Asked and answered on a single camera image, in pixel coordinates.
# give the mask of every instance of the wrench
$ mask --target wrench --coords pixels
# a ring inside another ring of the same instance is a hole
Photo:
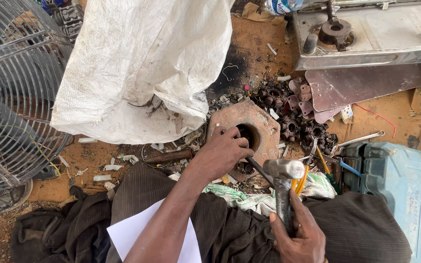
[[[383,135],[384,135],[384,131],[379,131],[379,132],[371,134],[371,135],[366,135],[366,136],[363,136],[363,137],[360,137],[360,138],[357,138],[357,139],[353,139],[353,140],[348,141],[348,142],[341,143],[341,144],[339,144],[339,147],[347,146],[347,145],[350,145],[350,144],[352,144],[354,142],[357,142],[357,141],[364,141],[364,140],[367,140],[367,139],[371,139],[371,138],[383,136]]]

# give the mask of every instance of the screwdriver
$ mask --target screwdriver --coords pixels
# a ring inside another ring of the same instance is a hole
[[[327,165],[326,165],[326,162],[324,161],[324,157],[323,157],[323,155],[321,154],[321,151],[319,150],[318,145],[316,145],[316,152],[318,153],[319,158],[321,159],[321,163],[322,163],[322,164],[323,164],[323,166],[324,166],[324,170],[325,170],[325,172],[326,172],[326,177],[329,179],[329,182],[331,183],[331,185],[332,185],[332,187],[334,188],[335,192],[336,192],[338,195],[342,194],[342,192],[341,192],[341,189],[340,189],[339,185],[337,184],[336,180],[334,179],[334,175],[333,175],[333,174],[331,174],[331,171],[329,170],[329,168],[328,168],[328,167],[327,167]]]

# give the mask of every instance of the hammer handle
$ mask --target hammer handle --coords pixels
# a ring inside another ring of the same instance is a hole
[[[289,189],[278,187],[276,190],[276,212],[285,225],[289,237],[294,237]]]

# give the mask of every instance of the rusty metal block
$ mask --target rusty metal block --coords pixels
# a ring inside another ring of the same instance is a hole
[[[253,158],[259,164],[263,164],[267,159],[277,159],[280,124],[253,101],[245,100],[214,112],[209,120],[207,140],[211,138],[217,124],[226,128],[237,126],[241,136],[248,139],[249,147],[254,151]],[[229,174],[237,181],[244,181],[252,176],[235,169]]]

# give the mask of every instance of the white plastic piece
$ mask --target white plastic piece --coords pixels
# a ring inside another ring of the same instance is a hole
[[[172,175],[170,175],[168,178],[178,181],[178,179],[180,178],[181,174],[180,173],[174,173]]]
[[[94,176],[94,182],[110,181],[110,180],[111,180],[111,175]]]
[[[280,117],[277,115],[277,113],[272,109],[272,108],[270,108],[269,109],[269,114],[272,116],[272,118],[274,118],[274,120],[278,120]]]
[[[123,165],[118,165],[118,164],[108,164],[105,165],[105,168],[103,169],[104,171],[111,171],[111,170],[115,170],[118,171],[120,168],[123,168]]]
[[[105,188],[110,191],[111,189],[115,188],[115,184],[112,182],[106,182],[103,186],[105,186]]]
[[[284,154],[282,154],[282,157],[287,156],[287,151],[289,150],[289,146],[287,145],[287,147],[285,147],[285,151]]]
[[[69,167],[69,164],[67,163],[67,161],[61,155],[59,155],[59,159],[64,164],[64,166]]]
[[[139,161],[139,158],[137,158],[135,155],[124,155],[123,160],[128,160],[130,163],[135,164]]]
[[[94,139],[94,138],[79,138],[78,140],[77,140],[77,142],[78,143],[91,143],[91,142],[98,142],[98,140],[97,139]]]
[[[268,47],[272,51],[272,53],[274,53],[274,55],[277,56],[277,52],[272,48],[272,46],[269,43],[268,43]]]
[[[290,75],[287,76],[277,76],[277,81],[288,81],[289,79],[291,79],[292,77]]]
[[[238,182],[237,182],[237,180],[235,180],[233,177],[231,177],[229,174],[227,174],[227,178],[228,178],[228,180],[230,180],[230,182],[231,183],[233,183],[233,184],[237,184]]]
[[[85,168],[84,170],[79,170],[77,171],[75,176],[81,176],[83,175],[87,170],[89,170],[89,167]]]

